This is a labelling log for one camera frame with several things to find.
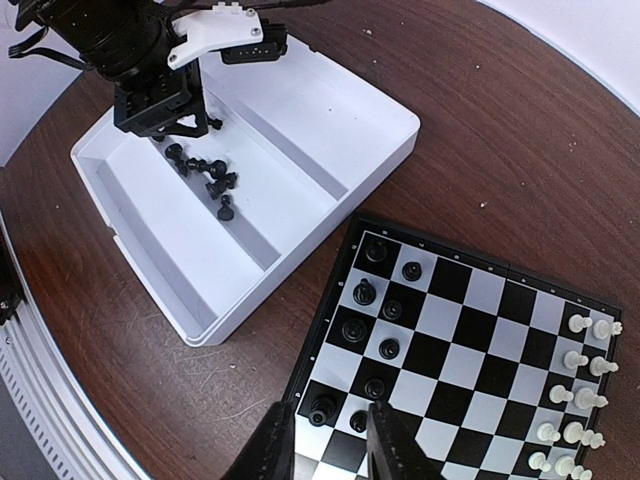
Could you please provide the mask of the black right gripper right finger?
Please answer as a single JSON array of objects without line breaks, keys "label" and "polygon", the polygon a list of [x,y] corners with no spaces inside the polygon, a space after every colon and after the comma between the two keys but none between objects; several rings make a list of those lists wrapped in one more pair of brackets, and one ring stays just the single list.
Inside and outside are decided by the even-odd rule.
[{"label": "black right gripper right finger", "polygon": [[388,402],[369,405],[367,465],[370,479],[440,480],[438,469]]}]

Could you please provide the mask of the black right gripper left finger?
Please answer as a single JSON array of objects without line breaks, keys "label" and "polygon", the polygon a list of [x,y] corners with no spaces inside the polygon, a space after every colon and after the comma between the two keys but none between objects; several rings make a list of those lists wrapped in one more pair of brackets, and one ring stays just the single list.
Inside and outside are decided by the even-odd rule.
[{"label": "black right gripper left finger", "polygon": [[268,409],[222,479],[293,479],[294,448],[293,405],[277,401]]}]

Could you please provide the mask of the black king piece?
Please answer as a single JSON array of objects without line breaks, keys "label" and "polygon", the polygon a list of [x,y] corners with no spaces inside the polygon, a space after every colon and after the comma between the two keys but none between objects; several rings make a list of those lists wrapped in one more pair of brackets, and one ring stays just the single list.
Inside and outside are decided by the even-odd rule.
[{"label": "black king piece", "polygon": [[309,423],[314,427],[324,426],[334,416],[335,411],[336,402],[332,396],[318,396],[310,405],[308,413]]}]

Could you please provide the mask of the black bishop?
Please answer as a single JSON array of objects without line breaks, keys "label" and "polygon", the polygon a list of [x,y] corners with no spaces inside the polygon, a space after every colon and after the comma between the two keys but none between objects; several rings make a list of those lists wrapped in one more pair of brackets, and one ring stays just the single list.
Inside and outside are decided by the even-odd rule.
[{"label": "black bishop", "polygon": [[368,327],[361,319],[350,319],[346,321],[342,326],[343,338],[351,343],[358,343],[362,341],[368,334]]}]

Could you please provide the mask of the black pawn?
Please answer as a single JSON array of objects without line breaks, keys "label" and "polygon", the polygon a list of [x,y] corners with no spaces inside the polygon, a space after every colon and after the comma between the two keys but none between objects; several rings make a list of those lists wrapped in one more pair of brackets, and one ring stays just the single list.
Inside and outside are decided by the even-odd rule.
[{"label": "black pawn", "polygon": [[408,282],[415,282],[423,274],[422,265],[417,261],[409,261],[402,267],[403,278]]}]

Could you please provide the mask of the black pieces pile in tray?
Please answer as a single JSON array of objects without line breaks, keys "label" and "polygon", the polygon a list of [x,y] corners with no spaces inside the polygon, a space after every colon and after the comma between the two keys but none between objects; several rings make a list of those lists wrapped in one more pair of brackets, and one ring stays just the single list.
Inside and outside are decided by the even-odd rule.
[{"label": "black pieces pile in tray", "polygon": [[174,164],[179,175],[187,178],[191,172],[196,172],[209,178],[205,183],[207,194],[212,200],[219,200],[221,206],[217,211],[217,218],[223,222],[232,221],[235,211],[231,206],[230,190],[236,187],[238,174],[228,170],[228,164],[223,160],[207,162],[204,159],[186,158],[183,147],[172,143],[164,150],[164,155]]}]

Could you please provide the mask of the white pawn five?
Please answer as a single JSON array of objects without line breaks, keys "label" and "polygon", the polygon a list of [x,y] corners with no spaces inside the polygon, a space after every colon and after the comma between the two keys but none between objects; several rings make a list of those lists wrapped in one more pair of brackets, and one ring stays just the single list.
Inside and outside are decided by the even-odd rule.
[{"label": "white pawn five", "polygon": [[527,463],[530,469],[544,473],[549,472],[552,468],[552,465],[548,461],[546,455],[541,451],[533,452],[529,456]]}]

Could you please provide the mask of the white pawn four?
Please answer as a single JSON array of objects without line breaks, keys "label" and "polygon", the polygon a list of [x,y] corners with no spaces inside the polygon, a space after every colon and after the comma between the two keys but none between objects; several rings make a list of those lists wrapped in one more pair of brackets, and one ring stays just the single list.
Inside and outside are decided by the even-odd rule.
[{"label": "white pawn four", "polygon": [[537,438],[542,442],[555,443],[562,438],[562,434],[550,422],[542,423],[536,430]]}]

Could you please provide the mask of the white queen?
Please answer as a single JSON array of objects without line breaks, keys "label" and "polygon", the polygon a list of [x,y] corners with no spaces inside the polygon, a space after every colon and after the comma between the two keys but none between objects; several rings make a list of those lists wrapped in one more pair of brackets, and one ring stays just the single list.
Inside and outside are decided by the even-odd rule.
[{"label": "white queen", "polygon": [[577,465],[571,456],[565,455],[560,457],[554,464],[554,471],[558,476],[569,476],[572,480],[591,480],[593,472]]}]

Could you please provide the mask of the white pawn three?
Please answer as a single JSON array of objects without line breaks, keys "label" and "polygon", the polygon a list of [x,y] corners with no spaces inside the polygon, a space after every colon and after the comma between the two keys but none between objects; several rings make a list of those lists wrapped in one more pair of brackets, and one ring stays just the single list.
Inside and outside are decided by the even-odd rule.
[{"label": "white pawn three", "polygon": [[549,390],[549,400],[554,404],[571,402],[573,399],[574,394],[562,384],[554,385]]}]

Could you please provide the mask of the white king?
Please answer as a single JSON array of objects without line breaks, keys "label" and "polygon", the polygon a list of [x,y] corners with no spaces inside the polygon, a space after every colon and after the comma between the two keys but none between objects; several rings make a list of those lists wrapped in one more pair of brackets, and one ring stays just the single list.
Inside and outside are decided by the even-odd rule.
[{"label": "white king", "polygon": [[584,429],[579,422],[569,423],[565,427],[562,437],[569,444],[581,443],[591,449],[598,449],[606,444],[601,433],[596,433],[591,429]]}]

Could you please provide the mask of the white bishop far side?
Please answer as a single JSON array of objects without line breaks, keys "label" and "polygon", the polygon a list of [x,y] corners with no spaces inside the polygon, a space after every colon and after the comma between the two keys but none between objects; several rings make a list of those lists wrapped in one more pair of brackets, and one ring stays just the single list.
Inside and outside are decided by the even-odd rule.
[{"label": "white bishop far side", "polygon": [[609,404],[604,395],[598,395],[592,389],[583,387],[574,395],[574,403],[577,408],[587,410],[591,408],[604,408]]}]

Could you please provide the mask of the white pawn one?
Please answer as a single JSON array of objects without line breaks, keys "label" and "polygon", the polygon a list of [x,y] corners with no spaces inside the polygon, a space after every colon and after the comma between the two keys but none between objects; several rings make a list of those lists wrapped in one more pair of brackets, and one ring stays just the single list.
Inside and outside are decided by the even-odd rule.
[{"label": "white pawn one", "polygon": [[593,320],[591,317],[580,314],[574,314],[568,320],[568,328],[573,333],[580,333],[592,325]]}]

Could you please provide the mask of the white rook far corner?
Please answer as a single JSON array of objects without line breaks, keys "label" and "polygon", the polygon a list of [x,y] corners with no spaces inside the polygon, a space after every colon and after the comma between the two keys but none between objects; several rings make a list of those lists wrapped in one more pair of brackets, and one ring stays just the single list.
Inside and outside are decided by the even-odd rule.
[{"label": "white rook far corner", "polygon": [[609,337],[615,337],[622,333],[623,326],[619,321],[613,321],[611,323],[604,319],[598,320],[593,325],[593,335],[598,340],[604,340]]}]

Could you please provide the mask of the front aluminium rail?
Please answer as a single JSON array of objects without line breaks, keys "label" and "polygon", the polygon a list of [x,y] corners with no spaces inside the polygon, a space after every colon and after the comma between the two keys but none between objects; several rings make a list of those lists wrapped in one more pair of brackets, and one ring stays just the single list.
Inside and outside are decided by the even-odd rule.
[{"label": "front aluminium rail", "polygon": [[30,291],[5,222],[1,265],[1,379],[59,479],[147,479],[71,372]]}]

